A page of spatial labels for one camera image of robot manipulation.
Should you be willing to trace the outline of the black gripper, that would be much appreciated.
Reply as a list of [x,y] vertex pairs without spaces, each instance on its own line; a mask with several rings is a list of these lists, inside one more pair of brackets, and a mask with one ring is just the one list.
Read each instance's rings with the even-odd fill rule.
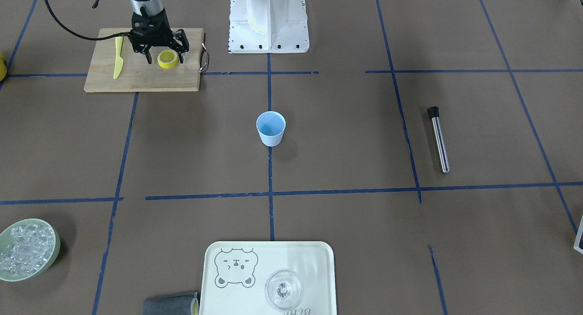
[[146,56],[152,64],[150,47],[168,47],[178,53],[179,63],[184,63],[184,53],[189,51],[187,35],[183,29],[173,31],[169,26],[166,12],[145,17],[133,13],[132,27],[128,39],[134,52]]

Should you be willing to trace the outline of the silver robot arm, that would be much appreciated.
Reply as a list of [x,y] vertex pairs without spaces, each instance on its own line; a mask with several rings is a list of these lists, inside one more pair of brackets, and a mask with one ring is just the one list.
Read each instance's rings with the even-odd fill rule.
[[184,54],[189,51],[189,43],[185,31],[172,31],[162,0],[130,0],[133,6],[131,31],[128,39],[134,52],[146,56],[148,64],[152,64],[151,47],[168,47],[178,53],[180,63],[184,62]]

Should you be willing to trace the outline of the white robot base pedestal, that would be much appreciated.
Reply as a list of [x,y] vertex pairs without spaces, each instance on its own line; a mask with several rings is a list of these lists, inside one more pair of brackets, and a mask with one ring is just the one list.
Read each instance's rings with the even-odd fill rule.
[[306,0],[230,0],[228,52],[304,53],[310,49]]

